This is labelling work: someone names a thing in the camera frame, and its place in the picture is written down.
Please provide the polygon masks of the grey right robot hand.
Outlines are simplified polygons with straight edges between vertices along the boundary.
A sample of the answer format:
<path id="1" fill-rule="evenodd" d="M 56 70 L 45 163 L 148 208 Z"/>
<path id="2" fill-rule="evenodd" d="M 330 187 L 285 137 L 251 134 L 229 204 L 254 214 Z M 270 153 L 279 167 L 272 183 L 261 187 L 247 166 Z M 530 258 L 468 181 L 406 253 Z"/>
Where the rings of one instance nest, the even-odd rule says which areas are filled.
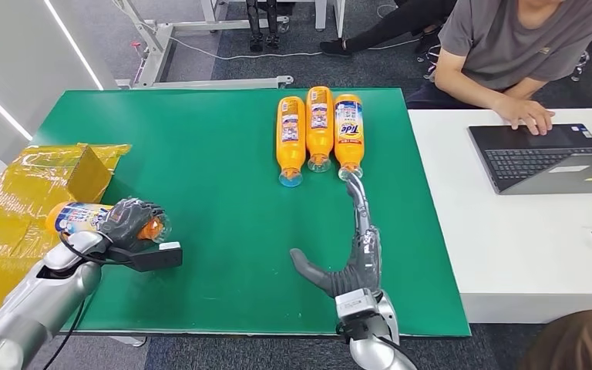
<path id="1" fill-rule="evenodd" d="M 355 231 L 346 265 L 339 271 L 324 271 L 312 264 L 297 248 L 290 250 L 291 260 L 303 278 L 331 298 L 360 288 L 367 288 L 375 296 L 379 296 L 382 276 L 379 231 L 371 221 L 368 200 L 360 178 L 350 173 L 345 184 L 353 199 L 355 218 Z"/>

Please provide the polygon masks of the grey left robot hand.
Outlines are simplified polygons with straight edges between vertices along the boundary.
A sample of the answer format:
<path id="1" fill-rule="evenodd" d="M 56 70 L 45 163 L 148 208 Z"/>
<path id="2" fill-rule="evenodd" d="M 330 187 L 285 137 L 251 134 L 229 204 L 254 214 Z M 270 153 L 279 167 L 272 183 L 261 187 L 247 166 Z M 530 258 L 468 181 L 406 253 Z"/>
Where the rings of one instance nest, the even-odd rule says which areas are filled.
<path id="1" fill-rule="evenodd" d="M 164 209 L 139 198 L 125 198 L 117 202 L 97 226 L 97 231 L 108 238 L 113 247 L 130 251 L 145 251 L 156 243 L 138 238 L 139 232 L 154 217 L 164 215 Z"/>

